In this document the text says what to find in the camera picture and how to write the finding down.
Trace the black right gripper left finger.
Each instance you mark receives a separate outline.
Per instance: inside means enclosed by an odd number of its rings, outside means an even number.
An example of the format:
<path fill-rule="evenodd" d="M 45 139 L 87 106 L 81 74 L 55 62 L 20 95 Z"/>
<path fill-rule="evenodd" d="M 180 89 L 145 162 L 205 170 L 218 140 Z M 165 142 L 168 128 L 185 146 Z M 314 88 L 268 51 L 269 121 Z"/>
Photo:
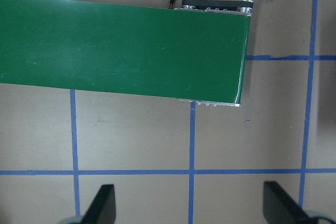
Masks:
<path fill-rule="evenodd" d="M 114 185 L 102 185 L 82 218 L 82 223 L 113 224 L 115 220 L 116 198 Z"/>

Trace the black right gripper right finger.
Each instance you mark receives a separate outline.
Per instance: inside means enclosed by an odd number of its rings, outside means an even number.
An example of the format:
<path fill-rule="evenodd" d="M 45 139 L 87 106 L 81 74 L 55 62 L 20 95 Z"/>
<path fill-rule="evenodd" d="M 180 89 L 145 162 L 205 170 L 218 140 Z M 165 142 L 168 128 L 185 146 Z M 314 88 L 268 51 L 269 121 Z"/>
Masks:
<path fill-rule="evenodd" d="M 310 223 L 310 217 L 276 182 L 263 183 L 263 215 L 267 223 Z"/>

